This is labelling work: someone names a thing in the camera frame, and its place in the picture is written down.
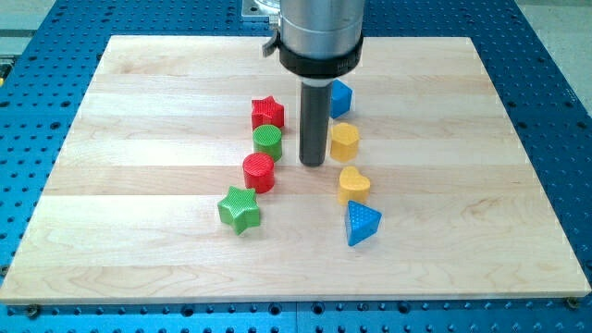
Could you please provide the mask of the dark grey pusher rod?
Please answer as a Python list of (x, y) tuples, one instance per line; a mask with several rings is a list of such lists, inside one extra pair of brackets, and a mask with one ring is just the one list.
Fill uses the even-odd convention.
[(301, 84), (299, 157), (307, 167), (319, 167), (325, 161), (332, 83), (303, 80)]

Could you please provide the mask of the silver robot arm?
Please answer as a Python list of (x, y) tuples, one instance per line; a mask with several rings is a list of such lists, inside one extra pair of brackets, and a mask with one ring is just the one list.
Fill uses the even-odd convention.
[(279, 52), (280, 64), (301, 80), (299, 158), (307, 167), (326, 157), (333, 81), (360, 62), (364, 0), (286, 0), (278, 26), (262, 46)]

